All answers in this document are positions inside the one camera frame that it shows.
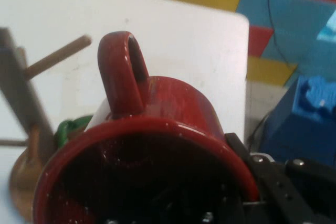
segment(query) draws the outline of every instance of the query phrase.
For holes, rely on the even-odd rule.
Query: white object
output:
[[[0,0],[0,6],[0,26],[9,27],[17,45],[26,48],[29,65],[83,34],[93,39],[89,48],[32,80],[54,130],[64,119],[97,110],[105,97],[98,43],[109,32],[127,30],[139,42],[150,75],[199,89],[224,132],[243,139],[249,28],[244,16],[172,0]],[[0,111],[0,137],[25,138],[3,97]],[[2,194],[22,150],[8,157],[0,147]],[[2,222],[18,223],[12,213],[0,197]]]

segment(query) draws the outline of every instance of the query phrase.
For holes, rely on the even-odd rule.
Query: red mug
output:
[[[98,65],[109,108],[49,160],[35,191],[35,224],[97,223],[186,177],[228,174],[246,200],[258,199],[210,102],[180,80],[150,77],[131,33],[105,35]]]

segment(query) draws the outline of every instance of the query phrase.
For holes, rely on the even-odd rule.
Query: metal screw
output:
[[[294,160],[293,160],[293,163],[294,163],[295,165],[299,165],[299,166],[302,166],[302,165],[305,164],[305,163],[304,163],[302,160],[300,160],[300,159],[294,159]]]
[[[257,163],[261,163],[262,161],[264,161],[264,159],[260,156],[254,156],[253,157],[253,160]]]
[[[206,212],[203,216],[202,223],[212,223],[214,220],[214,215],[212,212]]]

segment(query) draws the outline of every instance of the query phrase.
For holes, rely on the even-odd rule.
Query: blue foam tile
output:
[[[274,26],[316,38],[336,10],[325,0],[270,0]]]
[[[336,65],[336,42],[316,40],[306,57],[309,62],[317,65]]]
[[[245,15],[251,25],[271,27],[267,0],[240,0],[237,12]]]
[[[285,83],[285,87],[289,88],[290,86],[293,85],[294,82],[296,82],[298,80],[300,76],[300,73],[296,70],[288,79],[288,81],[286,81]]]
[[[307,53],[314,41],[315,39],[312,38],[277,29],[268,41],[261,57],[289,63],[303,62],[306,61]]]
[[[336,3],[325,0],[269,0],[275,31],[290,31],[316,38],[336,10]],[[252,25],[271,27],[267,0],[240,0],[237,12]]]
[[[329,82],[336,82],[336,63],[299,63],[297,70],[285,83],[285,87],[291,86],[300,75],[306,77],[322,76]]]

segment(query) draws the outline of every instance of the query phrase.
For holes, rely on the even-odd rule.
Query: wooden peg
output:
[[[34,63],[33,65],[31,65],[25,70],[25,76],[27,80],[30,80],[31,78],[37,76],[43,71],[65,60],[69,56],[77,53],[78,51],[90,45],[91,42],[92,40],[89,36],[83,35],[79,37],[78,39],[74,40],[73,42],[70,42],[64,47],[58,49],[57,51],[49,54],[47,57]]]

